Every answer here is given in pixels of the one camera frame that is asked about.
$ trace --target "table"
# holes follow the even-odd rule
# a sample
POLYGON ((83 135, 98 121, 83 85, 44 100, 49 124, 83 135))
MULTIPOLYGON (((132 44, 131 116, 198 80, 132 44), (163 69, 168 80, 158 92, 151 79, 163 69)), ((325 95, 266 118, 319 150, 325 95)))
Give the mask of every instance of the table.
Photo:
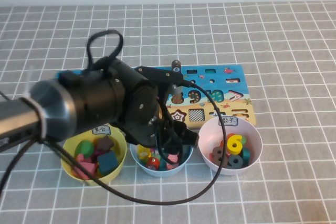
MULTIPOLYGON (((35 145, 12 173, 0 223, 336 222, 336 2, 0 7, 0 90, 10 98, 32 81, 86 66, 88 36, 115 28, 131 67, 242 64, 264 151, 249 171, 221 176, 185 205, 133 204, 84 187, 35 145)), ((117 44, 93 44, 95 60, 117 44)), ((0 174, 18 148, 0 154, 0 174)), ((185 169, 155 178, 135 165, 111 185, 152 200, 194 195, 214 173, 198 150, 185 169)))

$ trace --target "yellow bowl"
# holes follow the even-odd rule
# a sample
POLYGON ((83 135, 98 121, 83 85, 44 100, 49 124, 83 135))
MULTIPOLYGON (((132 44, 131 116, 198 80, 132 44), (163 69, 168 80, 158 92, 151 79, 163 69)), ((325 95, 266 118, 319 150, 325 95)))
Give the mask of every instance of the yellow bowl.
MULTIPOLYGON (((90 142, 94 142, 95 139, 104 137, 108 135, 111 139, 114 141, 114 148, 117 148, 119 146, 119 151, 115 150, 115 154, 117 156, 117 160, 119 163, 119 166, 117 169, 115 169, 113 172, 111 172, 109 175, 106 175, 104 177, 101 177, 99 180, 104 182, 105 184, 108 184, 111 180, 113 180, 121 171, 121 168, 124 164, 125 157, 126 157, 126 152, 127 152, 127 144, 124 136, 121 134, 121 132, 110 125, 102 125, 100 127, 104 127, 104 132, 105 133, 110 133, 110 134, 99 134, 100 131, 97 131, 96 129, 86 131, 84 133, 81 133, 77 136, 73 136, 72 138, 69 138, 66 140, 66 142, 63 145, 63 149, 65 149, 71 156, 75 156, 75 149, 77 145, 82 141, 82 140, 89 140, 90 142)), ((86 181, 90 186, 96 186, 97 183, 95 183, 93 180, 83 180, 80 178, 75 177, 72 174, 72 169, 71 166, 68 165, 63 159, 61 159, 61 164, 63 169, 66 171, 66 173, 73 179, 84 182, 86 181)))

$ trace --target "yellow number 6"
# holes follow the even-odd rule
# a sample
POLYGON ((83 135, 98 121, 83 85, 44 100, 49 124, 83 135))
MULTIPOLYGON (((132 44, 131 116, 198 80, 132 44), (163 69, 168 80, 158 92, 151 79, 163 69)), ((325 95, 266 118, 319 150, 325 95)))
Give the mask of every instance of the yellow number 6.
POLYGON ((238 155, 242 149, 243 145, 241 143, 242 136, 233 135, 227 140, 227 151, 233 155, 238 155))

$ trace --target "number puzzle board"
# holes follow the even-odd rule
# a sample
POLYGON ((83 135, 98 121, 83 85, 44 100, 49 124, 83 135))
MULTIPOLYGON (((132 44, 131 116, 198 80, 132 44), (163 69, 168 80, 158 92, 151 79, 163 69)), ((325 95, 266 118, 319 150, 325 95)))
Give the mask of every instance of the number puzzle board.
MULTIPOLYGON (((171 70, 171 67, 158 67, 171 70)), ((185 80, 206 90, 216 102, 222 115, 234 115, 256 125, 256 117, 241 65, 182 66, 185 80)), ((199 129, 217 113, 208 98, 194 88, 183 88, 182 93, 170 95, 167 107, 175 120, 190 129, 199 129)))

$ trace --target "pink wooden block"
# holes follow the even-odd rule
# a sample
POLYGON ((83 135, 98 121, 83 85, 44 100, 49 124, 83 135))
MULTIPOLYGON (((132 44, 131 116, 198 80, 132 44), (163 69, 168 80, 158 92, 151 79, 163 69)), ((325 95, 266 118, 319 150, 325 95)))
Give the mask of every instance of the pink wooden block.
MULTIPOLYGON (((87 170, 90 174, 94 175, 96 169, 97 169, 97 165, 96 164, 92 164, 92 163, 85 163, 85 162, 79 162, 84 168, 85 170, 87 170)), ((72 173, 81 179, 85 179, 85 180, 89 180, 89 177, 84 174, 79 168, 75 167, 75 170, 72 170, 72 173)))
MULTIPOLYGON (((172 154, 169 154, 168 157, 167 157, 170 161, 172 162, 177 162, 179 159, 179 157, 177 155, 172 155, 172 154)), ((167 163, 167 170, 171 170, 171 169, 174 169, 174 168, 177 168, 179 165, 176 164, 176 165, 171 165, 169 163, 167 163)))
POLYGON ((83 153, 79 153, 76 157, 77 162, 92 163, 91 157, 84 157, 83 153))

